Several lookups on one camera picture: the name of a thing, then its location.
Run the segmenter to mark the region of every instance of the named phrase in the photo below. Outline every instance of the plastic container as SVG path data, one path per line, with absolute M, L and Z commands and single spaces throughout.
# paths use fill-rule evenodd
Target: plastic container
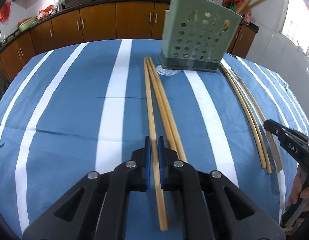
M 207 0 L 171 0 L 164 22 L 162 67 L 215 72 L 241 19 Z M 226 21 L 229 26 L 223 31 Z

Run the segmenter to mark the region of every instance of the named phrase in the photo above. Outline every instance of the metal screw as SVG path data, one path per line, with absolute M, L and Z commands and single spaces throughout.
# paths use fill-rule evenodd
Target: metal screw
M 215 178 L 215 179 L 219 179 L 219 178 L 221 178 L 222 174 L 221 174 L 221 172 L 219 172 L 219 171 L 213 171 L 213 172 L 211 173 L 211 176 L 212 176 L 213 178 Z
M 173 163 L 173 166 L 175 166 L 177 168 L 181 168 L 181 167 L 183 167 L 183 162 L 182 161 L 175 161 Z
M 88 179 L 96 179 L 98 177 L 98 172 L 92 171 L 88 173 Z
M 128 167 L 128 168 L 133 168 L 135 166 L 136 166 L 136 162 L 134 162 L 134 161 L 127 161 L 126 162 L 126 167 Z

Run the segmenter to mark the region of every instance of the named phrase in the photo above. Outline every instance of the white stripe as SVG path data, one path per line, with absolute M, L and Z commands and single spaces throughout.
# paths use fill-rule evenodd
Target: white stripe
M 274 104 L 276 105 L 282 119 L 283 119 L 283 122 L 284 122 L 284 125 L 286 127 L 289 127 L 289 124 L 280 108 L 280 106 L 278 105 L 278 103 L 276 102 L 276 100 L 274 99 L 272 93 L 270 92 L 270 90 L 264 85 L 264 83 L 260 80 L 260 78 L 253 72 L 253 70 L 240 58 L 240 57 L 237 57 L 237 59 L 247 68 L 247 70 L 250 71 L 250 73 L 254 76 L 254 78 L 257 80 L 257 82 L 263 87 L 263 89 L 267 92 L 268 96 L 271 98 L 271 100 L 274 102 Z
M 283 83 L 286 84 L 286 82 L 283 80 L 283 78 L 282 78 L 278 73 L 276 73 L 276 74 L 277 74 L 278 78 L 279 78 Z M 299 101 L 296 99 L 296 96 L 292 93 L 292 91 L 291 91 L 291 89 L 290 89 L 289 87 L 288 87 L 288 91 L 289 91 L 291 97 L 293 98 L 294 102 L 297 104 L 297 106 L 299 107 L 300 111 L 302 112 L 302 114 L 303 114 L 305 120 L 307 121 L 308 127 L 309 127 L 309 119 L 308 119 L 307 115 L 305 114 L 305 112 L 303 111 L 303 109 L 302 109 L 302 107 L 301 107 Z
M 216 168 L 238 187 L 237 173 L 228 140 L 209 92 L 197 72 L 186 70 L 184 73 L 198 102 L 216 161 Z
M 250 98 L 248 97 L 246 91 L 243 89 L 243 87 L 241 86 L 241 84 L 239 83 L 239 81 L 237 80 L 237 77 L 232 73 L 232 68 L 229 66 L 228 63 L 226 63 L 226 61 L 224 59 L 221 60 L 221 63 L 224 65 L 224 67 L 226 69 L 228 69 L 230 71 L 230 74 L 232 75 L 232 77 L 235 79 L 235 81 L 237 82 L 237 84 L 239 85 L 241 91 L 244 93 L 246 99 L 248 99 L 250 105 L 252 106 L 253 111 L 255 112 L 255 116 L 258 118 L 259 123 L 262 124 L 262 121 L 260 120 L 260 116 L 257 113 L 254 105 L 252 104 Z M 281 221 L 281 216 L 285 211 L 285 204 L 286 204 L 286 179 L 285 179 L 285 175 L 284 175 L 284 171 L 279 171 L 276 165 L 276 173 L 277 173 L 277 180 L 278 180 L 278 186 L 279 186 L 279 192 L 280 192 L 280 206 L 279 206 L 279 222 Z
M 285 100 L 285 98 L 282 96 L 282 94 L 280 93 L 280 91 L 277 89 L 277 87 L 275 86 L 275 84 L 272 82 L 272 80 L 268 77 L 268 75 L 260 68 L 260 66 L 257 63 L 254 63 L 256 65 L 256 67 L 261 71 L 261 73 L 267 78 L 267 80 L 269 80 L 270 84 L 273 86 L 273 88 L 276 90 L 276 92 L 278 93 L 278 95 L 280 96 L 280 98 L 282 99 L 282 101 L 286 104 L 286 107 L 289 109 L 290 114 L 292 115 L 293 120 L 296 123 L 296 126 L 298 128 L 299 132 L 303 132 L 298 121 L 296 120 L 295 115 L 292 112 L 292 109 L 290 107 L 290 105 L 288 104 L 288 102 Z
M 29 155 L 30 145 L 36 132 L 36 126 L 44 110 L 46 109 L 54 91 L 62 81 L 64 75 L 67 73 L 72 63 L 75 61 L 75 59 L 78 57 L 78 55 L 86 45 L 87 43 L 80 44 L 74 50 L 74 52 L 72 52 L 66 62 L 64 62 L 59 72 L 56 74 L 56 76 L 53 78 L 51 83 L 44 91 L 39 103 L 33 111 L 26 131 L 24 132 L 20 145 L 18 160 L 16 163 L 16 200 L 22 233 L 29 226 L 29 217 L 27 210 L 27 159 Z
M 51 53 L 54 50 L 51 50 L 49 52 L 46 53 L 46 55 L 44 55 L 44 57 L 35 65 L 35 67 L 31 70 L 31 72 L 28 74 L 28 76 L 24 79 L 24 81 L 21 83 L 20 87 L 18 88 L 17 92 L 15 93 L 15 95 L 13 96 L 12 100 L 9 103 L 9 106 L 6 110 L 6 112 L 3 115 L 3 119 L 1 121 L 0 124 L 0 141 L 1 141 L 1 136 L 3 133 L 3 129 L 6 125 L 8 116 L 16 102 L 16 100 L 18 99 L 19 95 L 21 94 L 21 92 L 24 90 L 25 86 L 29 83 L 30 79 L 32 78 L 32 76 L 35 74 L 35 72 L 39 69 L 39 67 L 45 62 L 45 60 L 51 55 Z
M 110 76 L 101 115 L 96 171 L 112 171 L 122 163 L 122 133 L 132 40 L 122 40 Z
M 306 134 L 309 136 L 309 132 L 308 132 L 308 128 L 307 126 L 305 125 L 304 121 L 303 121 L 303 118 L 301 116 L 301 114 L 299 113 L 298 109 L 296 108 L 296 105 L 295 103 L 291 100 L 290 96 L 288 95 L 287 91 L 284 89 L 284 87 L 281 85 L 281 83 L 279 82 L 279 80 L 277 79 L 277 77 L 272 73 L 271 70 L 267 69 L 267 71 L 270 73 L 270 75 L 272 75 L 274 77 L 274 79 L 277 81 L 278 85 L 281 87 L 282 91 L 285 92 L 285 94 L 288 96 L 291 104 L 293 105 L 294 109 L 296 110 L 296 112 L 298 113 L 299 117 L 300 117 L 300 120 L 302 122 L 302 124 L 304 125 L 304 128 L 305 128 L 305 132 Z

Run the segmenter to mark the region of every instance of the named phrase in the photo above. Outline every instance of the window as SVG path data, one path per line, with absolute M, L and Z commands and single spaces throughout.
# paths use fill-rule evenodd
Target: window
M 309 54 L 309 10 L 303 0 L 289 0 L 282 34 Z

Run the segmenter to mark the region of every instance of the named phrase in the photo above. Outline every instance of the wooden cabinet door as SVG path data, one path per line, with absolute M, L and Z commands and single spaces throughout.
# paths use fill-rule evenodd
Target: wooden cabinet door
M 16 42 L 18 44 L 23 63 L 25 65 L 36 55 L 32 45 L 30 33 L 27 32 L 22 34 L 22 36 L 20 36 Z
M 236 43 L 236 41 L 238 39 L 240 30 L 241 30 L 241 25 L 238 26 L 237 31 L 236 31 L 236 33 L 233 36 L 233 39 L 232 39 L 232 41 L 231 41 L 231 43 L 229 45 L 229 48 L 227 50 L 228 53 L 232 53 L 233 47 L 235 46 L 235 43 Z
M 115 3 L 80 9 L 84 42 L 116 39 Z
M 117 39 L 150 39 L 153 2 L 117 2 Z
M 57 16 L 51 22 L 57 48 L 83 42 L 79 10 Z
M 151 38 L 155 40 L 162 39 L 163 25 L 166 13 L 164 10 L 169 9 L 169 4 L 167 3 L 155 3 L 154 13 L 153 13 L 153 25 L 152 25 L 152 35 Z
M 232 54 L 245 58 L 249 52 L 255 35 L 256 34 L 254 31 L 243 25 L 240 29 L 237 41 L 233 47 Z
M 0 100 L 3 94 L 7 91 L 9 85 L 10 85 L 10 78 L 8 77 L 7 72 L 0 59 Z
M 31 29 L 30 35 L 37 54 L 56 48 L 51 20 L 43 22 Z
M 0 54 L 0 58 L 10 80 L 14 80 L 16 75 L 24 66 L 17 41 L 14 41 L 7 48 L 5 48 Z

